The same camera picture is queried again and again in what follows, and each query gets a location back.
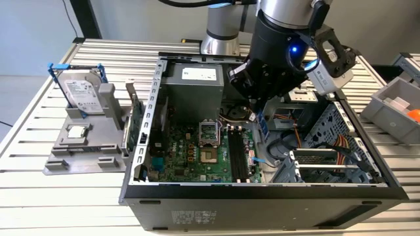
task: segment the gray plastic bin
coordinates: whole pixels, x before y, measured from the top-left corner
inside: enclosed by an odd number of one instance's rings
[[[372,101],[363,110],[362,116],[403,143],[420,144],[420,123],[384,102],[386,98],[394,100],[396,97],[410,102],[407,108],[410,111],[420,109],[420,88],[402,78],[396,78],[372,95]]]

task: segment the metallic cylinder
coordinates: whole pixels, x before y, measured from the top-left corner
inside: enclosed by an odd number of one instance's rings
[[[314,0],[262,0],[260,9],[267,19],[290,29],[308,28]]]
[[[208,31],[226,38],[236,38],[242,21],[243,7],[224,6],[210,7],[208,13]]]
[[[210,7],[207,36],[200,51],[210,55],[240,55],[239,31],[243,6]]]

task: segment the blue drive bracket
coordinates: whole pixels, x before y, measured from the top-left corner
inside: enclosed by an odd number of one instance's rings
[[[70,99],[68,99],[66,93],[64,93],[64,89],[63,89],[63,87],[62,87],[62,85],[60,85],[59,78],[58,78],[58,76],[56,76],[56,72],[58,72],[58,71],[62,71],[62,70],[87,70],[87,69],[88,69],[88,70],[92,70],[92,69],[96,70],[96,69],[98,69],[98,70],[99,70],[99,73],[100,73],[100,80],[102,80],[102,82],[103,82],[103,83],[108,83],[106,68],[104,68],[104,66],[103,66],[102,63],[98,64],[96,67],[94,67],[94,66],[78,66],[78,65],[70,65],[70,64],[58,64],[56,67],[54,67],[54,63],[48,63],[48,73],[50,73],[50,75],[51,75],[51,77],[52,77],[52,80],[54,80],[55,83],[59,85],[59,88],[60,88],[60,90],[62,90],[62,92],[63,92],[63,94],[64,94],[64,98],[66,98],[66,100],[67,100],[67,103],[68,103],[68,107],[70,107],[70,108],[74,108],[74,106],[72,106],[72,104],[71,104],[71,101],[70,101]],[[82,113],[82,116],[83,116],[83,117],[87,117],[87,113],[86,113],[86,112],[80,111],[80,113]]]

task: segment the green circuit board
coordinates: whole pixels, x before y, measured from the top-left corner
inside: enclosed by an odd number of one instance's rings
[[[255,151],[252,133],[242,133],[244,145]],[[258,165],[254,166],[251,182],[260,182]],[[220,131],[218,148],[199,146],[199,127],[174,126],[168,138],[168,155],[159,172],[159,182],[220,182],[232,183],[227,129]]]

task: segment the white sticker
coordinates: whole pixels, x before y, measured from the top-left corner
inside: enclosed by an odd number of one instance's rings
[[[218,211],[215,210],[172,210],[174,223],[180,224],[214,224]]]
[[[251,120],[251,121],[255,121],[255,118],[256,118],[256,117],[255,117],[255,113],[252,112],[252,113],[251,113],[251,116],[250,116],[250,120]]]
[[[212,80],[216,81],[216,69],[208,68],[184,68],[183,77],[184,80]]]
[[[86,113],[102,113],[103,108],[92,84],[86,80],[67,80],[66,86],[78,105]]]

